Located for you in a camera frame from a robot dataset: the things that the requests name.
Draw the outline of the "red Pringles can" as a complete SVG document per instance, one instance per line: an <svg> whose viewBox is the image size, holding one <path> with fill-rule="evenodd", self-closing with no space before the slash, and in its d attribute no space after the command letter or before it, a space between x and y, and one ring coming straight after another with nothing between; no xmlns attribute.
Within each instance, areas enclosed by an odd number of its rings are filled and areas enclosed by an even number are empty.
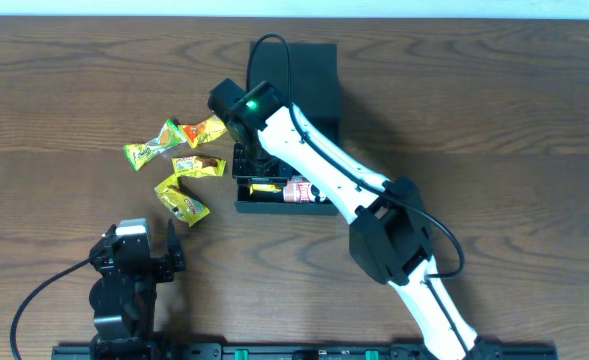
<svg viewBox="0 0 589 360"><path fill-rule="evenodd" d="M283 187L285 203L326 203L327 195L302 176L293 176Z"/></svg>

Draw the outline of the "yellow biscuit packet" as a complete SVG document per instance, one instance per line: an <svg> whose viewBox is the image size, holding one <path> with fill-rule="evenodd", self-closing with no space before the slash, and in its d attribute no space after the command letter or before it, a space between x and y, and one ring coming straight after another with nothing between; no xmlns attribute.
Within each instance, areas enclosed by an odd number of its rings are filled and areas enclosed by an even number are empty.
<svg viewBox="0 0 589 360"><path fill-rule="evenodd" d="M252 195L254 193L281 193L283 188L276 184L251 184L249 187L249 194Z"/></svg>

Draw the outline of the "black gift box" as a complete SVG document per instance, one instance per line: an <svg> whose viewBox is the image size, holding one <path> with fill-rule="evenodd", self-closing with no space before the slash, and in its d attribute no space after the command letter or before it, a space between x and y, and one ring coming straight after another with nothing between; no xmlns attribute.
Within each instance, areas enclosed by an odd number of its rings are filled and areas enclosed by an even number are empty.
<svg viewBox="0 0 589 360"><path fill-rule="evenodd" d="M341 86L337 72L337 46L334 44L291 43L291 59L286 59L279 42L263 42L252 60L249 84L252 88L268 81L281 92L286 91L287 66L292 66L293 102L305 117L330 141L339 142L341 122ZM237 182L235 208L239 213L272 215L338 214L329 201L321 203L287 203L281 192L252 191L258 182L245 159L243 146L236 144L232 176Z"/></svg>

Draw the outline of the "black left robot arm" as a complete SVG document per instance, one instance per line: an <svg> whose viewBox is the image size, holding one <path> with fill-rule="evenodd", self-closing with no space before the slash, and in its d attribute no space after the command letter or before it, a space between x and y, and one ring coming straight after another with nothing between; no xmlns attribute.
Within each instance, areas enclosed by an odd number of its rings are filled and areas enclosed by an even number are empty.
<svg viewBox="0 0 589 360"><path fill-rule="evenodd" d="M90 264L101 278L89 302L97 334L91 359L178 359L181 351L154 331L157 285L186 269L184 252L172 222L167 223L167 252L151 255L150 230L144 218L111 226L90 250Z"/></svg>

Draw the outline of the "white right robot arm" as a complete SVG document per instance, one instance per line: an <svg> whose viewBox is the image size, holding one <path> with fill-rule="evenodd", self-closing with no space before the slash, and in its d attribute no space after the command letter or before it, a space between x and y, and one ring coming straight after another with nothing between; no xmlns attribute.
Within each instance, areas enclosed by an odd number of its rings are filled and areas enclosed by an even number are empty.
<svg viewBox="0 0 589 360"><path fill-rule="evenodd" d="M267 81L245 91L226 79L211 91L208 107L246 151L263 150L284 161L327 196L349 226L354 261L400 296L433 357L472 358L477 332L443 284L460 272L439 271L430 229L441 230L455 250L462 247L425 211L421 200L407 199L401 181L393 182L355 161Z"/></svg>

